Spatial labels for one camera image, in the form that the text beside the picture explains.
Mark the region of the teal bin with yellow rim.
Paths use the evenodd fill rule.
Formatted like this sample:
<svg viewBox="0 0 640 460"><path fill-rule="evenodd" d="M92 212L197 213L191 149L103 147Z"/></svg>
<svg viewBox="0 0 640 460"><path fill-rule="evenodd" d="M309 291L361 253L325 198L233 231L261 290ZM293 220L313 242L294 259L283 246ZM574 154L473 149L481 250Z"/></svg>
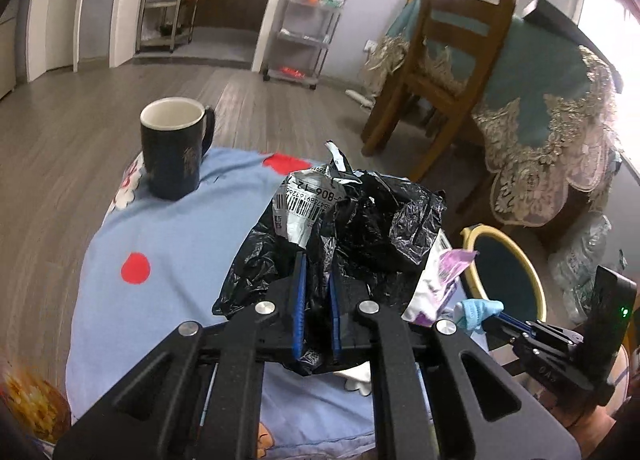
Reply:
<svg viewBox="0 0 640 460"><path fill-rule="evenodd" d="M544 287L514 240L484 224L463 228L461 237L463 249L476 252L463 273L465 292L471 298L500 301L504 311L520 321L547 320Z"/></svg>

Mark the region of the clear plastic bag pile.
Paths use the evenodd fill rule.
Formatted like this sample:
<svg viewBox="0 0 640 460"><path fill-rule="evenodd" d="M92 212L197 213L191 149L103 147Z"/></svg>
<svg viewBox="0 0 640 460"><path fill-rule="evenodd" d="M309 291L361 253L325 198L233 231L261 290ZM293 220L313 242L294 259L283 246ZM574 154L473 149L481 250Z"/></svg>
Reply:
<svg viewBox="0 0 640 460"><path fill-rule="evenodd" d="M548 259L549 272L561 289L564 308L573 324L587 319L597 267L603 260L612 224L602 212L584 214Z"/></svg>

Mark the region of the wooden dining chair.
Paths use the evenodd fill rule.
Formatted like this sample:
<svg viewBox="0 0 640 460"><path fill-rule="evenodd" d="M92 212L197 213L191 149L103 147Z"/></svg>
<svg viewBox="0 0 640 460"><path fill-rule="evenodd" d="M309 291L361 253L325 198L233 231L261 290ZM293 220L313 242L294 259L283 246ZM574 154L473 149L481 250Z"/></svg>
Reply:
<svg viewBox="0 0 640 460"><path fill-rule="evenodd" d="M516 0L421 0L407 55L384 85L382 104L364 127L361 153L386 145L411 97L423 98L444 120L410 173L419 183L451 146L482 98L508 34Z"/></svg>

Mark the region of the white power strip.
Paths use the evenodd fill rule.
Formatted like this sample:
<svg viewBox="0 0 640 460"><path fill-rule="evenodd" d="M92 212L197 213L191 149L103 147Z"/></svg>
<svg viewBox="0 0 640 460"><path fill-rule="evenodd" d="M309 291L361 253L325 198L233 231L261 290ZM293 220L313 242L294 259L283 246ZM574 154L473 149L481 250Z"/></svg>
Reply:
<svg viewBox="0 0 640 460"><path fill-rule="evenodd" d="M356 92L356 90L345 90L345 95L363 108L372 109L374 106L372 99L363 96L363 94Z"/></svg>

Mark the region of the black ceramic mug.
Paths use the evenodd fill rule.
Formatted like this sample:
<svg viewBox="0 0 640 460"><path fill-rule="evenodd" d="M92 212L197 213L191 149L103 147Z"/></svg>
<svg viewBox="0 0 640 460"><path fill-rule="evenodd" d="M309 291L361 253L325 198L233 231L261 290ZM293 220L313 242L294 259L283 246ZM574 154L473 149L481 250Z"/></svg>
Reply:
<svg viewBox="0 0 640 460"><path fill-rule="evenodd" d="M215 110L190 98L166 97L143 108L141 146L153 196L177 201L198 189L215 124Z"/></svg>

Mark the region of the grey rolling shelf cart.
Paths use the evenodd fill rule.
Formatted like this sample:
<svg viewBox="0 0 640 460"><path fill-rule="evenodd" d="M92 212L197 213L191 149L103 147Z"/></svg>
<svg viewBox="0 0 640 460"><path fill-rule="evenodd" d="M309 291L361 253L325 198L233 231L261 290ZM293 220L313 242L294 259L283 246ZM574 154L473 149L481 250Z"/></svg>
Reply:
<svg viewBox="0 0 640 460"><path fill-rule="evenodd" d="M262 79L318 86L347 0L285 0Z"/></svg>

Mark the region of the light blue cartoon cushion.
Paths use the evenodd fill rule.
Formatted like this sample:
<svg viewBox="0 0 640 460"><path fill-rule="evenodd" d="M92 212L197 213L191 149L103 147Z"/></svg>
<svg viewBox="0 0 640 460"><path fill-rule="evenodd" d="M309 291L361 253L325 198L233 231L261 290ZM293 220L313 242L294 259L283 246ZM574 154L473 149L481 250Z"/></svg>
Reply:
<svg viewBox="0 0 640 460"><path fill-rule="evenodd" d="M81 266L66 364L75 419L179 324L220 323L213 306L235 255L286 176L308 168L286 154L215 148L198 189L166 201L143 161L131 162ZM369 396L334 373L266 365L260 458L355 459L374 447Z"/></svg>

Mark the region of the black plastic trash bag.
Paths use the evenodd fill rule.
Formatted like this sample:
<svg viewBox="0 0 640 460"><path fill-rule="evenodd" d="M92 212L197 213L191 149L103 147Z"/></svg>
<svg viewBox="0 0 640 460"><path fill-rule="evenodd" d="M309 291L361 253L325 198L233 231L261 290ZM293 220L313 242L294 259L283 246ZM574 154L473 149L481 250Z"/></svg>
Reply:
<svg viewBox="0 0 640 460"><path fill-rule="evenodd" d="M212 311L232 318L288 283L285 327L292 338L292 280L306 254L304 348L284 365L303 376L348 369L356 332L350 316L372 300L397 313L407 308L442 228L446 196L405 178L355 170L334 142L330 162L285 177L250 230L224 278ZM341 312L342 354L332 357L329 278L334 272Z"/></svg>

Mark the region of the purple white snack wrapper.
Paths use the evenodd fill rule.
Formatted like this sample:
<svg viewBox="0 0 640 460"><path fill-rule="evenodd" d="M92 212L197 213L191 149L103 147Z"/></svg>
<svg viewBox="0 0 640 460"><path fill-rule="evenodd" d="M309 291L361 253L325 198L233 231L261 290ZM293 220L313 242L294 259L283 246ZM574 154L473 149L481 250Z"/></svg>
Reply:
<svg viewBox="0 0 640 460"><path fill-rule="evenodd" d="M476 251L454 249L440 230L402 319L421 326L435 322L454 295L456 281L473 264L476 256Z"/></svg>

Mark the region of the blue face mask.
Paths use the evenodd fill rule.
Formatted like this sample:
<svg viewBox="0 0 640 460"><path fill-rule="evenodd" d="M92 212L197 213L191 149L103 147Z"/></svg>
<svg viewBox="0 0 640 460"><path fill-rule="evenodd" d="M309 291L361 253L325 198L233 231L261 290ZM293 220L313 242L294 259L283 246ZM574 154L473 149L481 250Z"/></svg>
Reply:
<svg viewBox="0 0 640 460"><path fill-rule="evenodd" d="M465 333L471 334L477 332L486 319L499 315L503 310L503 302L467 298L454 306L452 320Z"/></svg>

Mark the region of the orange snack bag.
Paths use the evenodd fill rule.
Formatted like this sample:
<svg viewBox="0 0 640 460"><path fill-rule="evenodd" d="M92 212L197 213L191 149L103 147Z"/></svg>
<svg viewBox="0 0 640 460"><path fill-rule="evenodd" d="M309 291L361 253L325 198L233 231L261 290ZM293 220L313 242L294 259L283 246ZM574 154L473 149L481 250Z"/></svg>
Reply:
<svg viewBox="0 0 640 460"><path fill-rule="evenodd" d="M72 426L66 398L38 374L1 358L1 400L29 435L55 445Z"/></svg>

